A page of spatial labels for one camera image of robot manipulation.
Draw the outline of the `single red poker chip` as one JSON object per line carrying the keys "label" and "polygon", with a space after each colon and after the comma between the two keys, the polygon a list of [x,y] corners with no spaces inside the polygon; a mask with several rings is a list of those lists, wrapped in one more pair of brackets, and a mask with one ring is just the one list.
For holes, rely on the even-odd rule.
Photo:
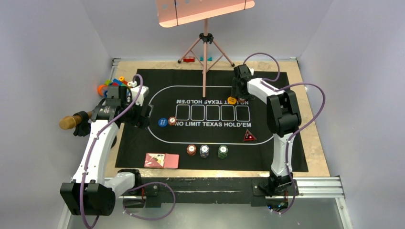
{"label": "single red poker chip", "polygon": [[168,118],[168,124],[170,126],[176,125],[176,123],[177,123],[177,119],[174,116],[171,116]]}

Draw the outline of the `yellow big blind button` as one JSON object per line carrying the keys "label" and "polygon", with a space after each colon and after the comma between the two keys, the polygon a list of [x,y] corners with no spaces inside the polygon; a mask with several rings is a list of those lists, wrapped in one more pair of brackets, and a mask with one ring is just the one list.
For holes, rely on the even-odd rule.
{"label": "yellow big blind button", "polygon": [[237,104],[238,99],[237,99],[237,98],[234,98],[234,97],[229,96],[229,97],[227,98],[227,102],[228,102],[229,104],[231,104],[231,105],[235,105],[235,104]]}

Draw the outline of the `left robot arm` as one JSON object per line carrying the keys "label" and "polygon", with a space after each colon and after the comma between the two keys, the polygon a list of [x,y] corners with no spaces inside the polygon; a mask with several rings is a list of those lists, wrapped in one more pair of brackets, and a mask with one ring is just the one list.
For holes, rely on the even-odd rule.
{"label": "left robot arm", "polygon": [[62,183],[60,194],[73,215],[109,216],[116,199],[128,192],[142,190],[140,172],[122,169],[110,180],[105,170],[111,147],[121,124],[145,129],[149,125],[152,105],[144,104],[149,88],[109,86],[107,97],[93,109],[91,122],[85,125],[89,135],[83,159],[70,182]]}

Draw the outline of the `black red all-in triangle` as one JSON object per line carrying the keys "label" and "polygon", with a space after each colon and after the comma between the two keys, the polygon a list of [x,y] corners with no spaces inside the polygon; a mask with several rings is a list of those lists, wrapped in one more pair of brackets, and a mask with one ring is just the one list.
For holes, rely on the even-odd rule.
{"label": "black red all-in triangle", "polygon": [[257,138],[248,130],[246,129],[245,135],[244,135],[244,141],[256,141]]}

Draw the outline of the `blue small blind button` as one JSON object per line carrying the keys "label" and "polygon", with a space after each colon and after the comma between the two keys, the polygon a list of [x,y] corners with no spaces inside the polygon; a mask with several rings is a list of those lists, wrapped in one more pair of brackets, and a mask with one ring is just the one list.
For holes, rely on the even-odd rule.
{"label": "blue small blind button", "polygon": [[160,127],[166,127],[168,125],[168,119],[167,118],[161,118],[158,120],[158,126]]}

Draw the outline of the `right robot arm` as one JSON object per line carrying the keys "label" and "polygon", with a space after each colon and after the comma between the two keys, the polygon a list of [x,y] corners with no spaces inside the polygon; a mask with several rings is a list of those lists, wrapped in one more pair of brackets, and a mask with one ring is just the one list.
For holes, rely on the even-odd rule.
{"label": "right robot arm", "polygon": [[294,91],[278,89],[265,78],[254,76],[253,70],[242,64],[234,68],[231,97],[250,100],[258,98],[266,104],[266,123],[273,135],[274,150],[268,184],[264,190],[280,194],[293,182],[292,148],[294,133],[301,125],[301,115]]}

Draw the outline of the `red poker chip stack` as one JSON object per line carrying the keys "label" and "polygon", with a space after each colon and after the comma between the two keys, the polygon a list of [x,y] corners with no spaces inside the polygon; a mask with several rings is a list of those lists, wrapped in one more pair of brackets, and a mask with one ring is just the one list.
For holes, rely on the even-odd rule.
{"label": "red poker chip stack", "polygon": [[194,144],[190,144],[187,146],[186,152],[189,156],[193,156],[196,154],[196,146]]}

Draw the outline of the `blue poker chip stack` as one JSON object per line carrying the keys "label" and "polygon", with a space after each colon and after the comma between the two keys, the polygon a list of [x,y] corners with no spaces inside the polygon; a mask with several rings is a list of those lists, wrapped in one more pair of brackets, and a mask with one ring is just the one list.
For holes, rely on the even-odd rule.
{"label": "blue poker chip stack", "polygon": [[208,145],[201,145],[200,147],[200,156],[202,158],[207,158],[209,156],[209,146]]}

